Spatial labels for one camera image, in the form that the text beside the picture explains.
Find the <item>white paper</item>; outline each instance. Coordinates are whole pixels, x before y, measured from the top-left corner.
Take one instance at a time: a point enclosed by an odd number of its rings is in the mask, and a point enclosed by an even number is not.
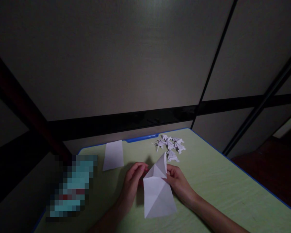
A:
[[[169,149],[169,150],[175,149],[175,145],[172,142],[167,141],[167,149]]]
[[[158,142],[161,142],[161,143],[167,145],[167,142],[164,139],[160,139],[160,140],[158,140]]]
[[[163,138],[165,141],[167,141],[167,139],[168,139],[167,135],[165,135],[165,134],[162,135],[162,138]]]
[[[175,160],[176,162],[180,162],[178,160],[178,157],[176,156],[175,152],[173,152],[172,150],[169,150],[167,151],[167,154],[168,154],[168,161],[172,161],[172,160]]]
[[[102,170],[110,170],[124,166],[122,140],[106,144]]]
[[[182,140],[182,139],[180,139],[180,138],[173,138],[173,140],[175,141],[175,142],[177,142],[177,143],[184,143],[184,141]]]
[[[181,154],[181,151],[186,150],[185,147],[179,143],[175,143],[175,146],[178,148],[179,154]]]
[[[166,152],[143,178],[145,189],[145,218],[161,217],[177,212],[170,185],[166,178]]]
[[[163,145],[165,145],[165,143],[158,142],[158,146],[161,147],[162,149],[164,149],[164,148],[163,148]]]

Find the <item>right hand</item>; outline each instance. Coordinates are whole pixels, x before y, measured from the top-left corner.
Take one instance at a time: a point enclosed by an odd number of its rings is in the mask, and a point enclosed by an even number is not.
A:
[[[191,188],[179,167],[167,164],[167,179],[164,180],[171,185],[178,198],[186,207],[191,208],[193,202],[200,198]]]

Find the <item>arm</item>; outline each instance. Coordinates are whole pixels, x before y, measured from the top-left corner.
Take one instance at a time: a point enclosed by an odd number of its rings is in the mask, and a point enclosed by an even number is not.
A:
[[[248,232],[200,197],[190,186],[180,168],[167,164],[167,179],[183,204],[203,219],[215,233]]]
[[[133,206],[138,181],[147,168],[146,163],[137,162],[127,171],[121,194],[116,203],[92,226],[89,233],[115,232],[117,225]]]

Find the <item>table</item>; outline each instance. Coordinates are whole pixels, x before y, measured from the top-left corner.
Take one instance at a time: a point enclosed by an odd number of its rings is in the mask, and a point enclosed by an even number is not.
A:
[[[187,150],[176,153],[179,163],[170,164],[181,168],[192,188],[205,200],[250,232],[291,232],[291,209],[196,133],[185,128],[164,134],[184,140]],[[125,166],[105,172],[105,144],[83,148],[79,154],[98,155],[98,174],[93,180],[89,204],[71,222],[46,223],[43,215],[35,232],[86,232],[117,199],[131,164],[143,161],[151,167],[167,151],[159,149],[156,153],[151,142],[157,139],[123,141]],[[143,190],[139,190],[118,232],[210,232],[176,197],[176,214],[145,219],[143,198]]]

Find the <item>white paper rectangle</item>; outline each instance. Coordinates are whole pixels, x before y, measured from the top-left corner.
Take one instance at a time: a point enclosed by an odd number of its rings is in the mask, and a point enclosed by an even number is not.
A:
[[[124,166],[122,140],[106,144],[102,170],[110,170]]]
[[[161,217],[177,212],[170,185],[166,178],[166,152],[143,178],[145,190],[145,218]]]

